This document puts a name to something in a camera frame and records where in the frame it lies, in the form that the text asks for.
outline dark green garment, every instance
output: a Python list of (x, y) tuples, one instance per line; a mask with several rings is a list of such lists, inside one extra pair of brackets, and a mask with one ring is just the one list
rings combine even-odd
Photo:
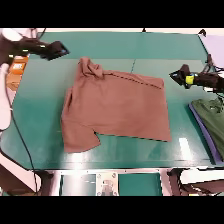
[(222, 99), (195, 100), (192, 105), (224, 159), (224, 105)]

